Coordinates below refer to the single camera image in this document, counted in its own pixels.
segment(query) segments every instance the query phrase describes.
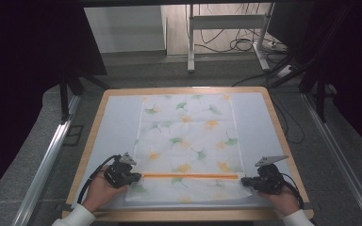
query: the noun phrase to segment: orange strip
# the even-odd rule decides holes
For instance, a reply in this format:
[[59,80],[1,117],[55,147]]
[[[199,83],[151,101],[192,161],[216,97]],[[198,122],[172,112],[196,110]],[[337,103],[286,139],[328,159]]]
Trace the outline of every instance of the orange strip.
[[238,179],[236,174],[208,174],[208,173],[192,173],[192,174],[180,174],[180,173],[143,173],[144,178],[212,178],[212,179]]

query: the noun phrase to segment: person's left hand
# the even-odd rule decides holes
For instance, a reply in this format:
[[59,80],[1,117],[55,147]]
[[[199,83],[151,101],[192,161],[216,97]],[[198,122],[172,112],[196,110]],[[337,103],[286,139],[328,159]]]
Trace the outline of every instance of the person's left hand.
[[92,179],[88,188],[87,197],[82,205],[91,213],[97,211],[102,205],[108,203],[118,194],[125,192],[128,186],[114,188],[104,177],[104,171],[108,166],[102,167],[101,171]]

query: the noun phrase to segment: gray carpet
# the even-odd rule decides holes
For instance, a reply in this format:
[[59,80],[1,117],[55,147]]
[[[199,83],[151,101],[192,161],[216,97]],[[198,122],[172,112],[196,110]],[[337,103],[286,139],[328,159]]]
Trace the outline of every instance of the gray carpet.
[[[104,55],[108,76],[97,76],[113,88],[229,87],[241,79],[261,74],[255,56],[202,56],[196,72],[187,73],[185,57]],[[260,86],[264,77],[241,86]],[[60,218],[78,162],[84,150],[103,90],[82,79],[81,96],[72,123],[79,137],[67,136],[28,225],[51,225]],[[304,182],[319,225],[362,225],[362,211],[308,113],[297,90],[299,78],[271,90],[277,115],[288,138],[289,147]],[[35,172],[60,122],[58,87],[45,93],[43,109],[23,148],[0,182],[0,225],[9,225],[28,190]],[[327,124],[362,182],[362,138],[326,101]],[[93,225],[115,225],[95,222]],[[256,226],[283,225],[280,220],[255,222]]]

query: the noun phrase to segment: white wall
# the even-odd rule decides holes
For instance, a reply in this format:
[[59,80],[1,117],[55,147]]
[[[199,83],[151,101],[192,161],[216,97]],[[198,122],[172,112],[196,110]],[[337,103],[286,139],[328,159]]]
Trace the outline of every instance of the white wall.
[[84,10],[101,53],[165,49],[160,6]]

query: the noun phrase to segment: white sleeve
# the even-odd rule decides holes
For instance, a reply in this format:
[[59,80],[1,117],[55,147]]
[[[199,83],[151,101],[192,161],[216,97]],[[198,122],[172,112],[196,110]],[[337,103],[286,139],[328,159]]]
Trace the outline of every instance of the white sleeve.
[[95,221],[95,216],[84,206],[78,204],[69,216],[57,219],[52,226],[89,226]]
[[285,216],[283,221],[286,226],[313,226],[303,210],[298,210],[291,215]]

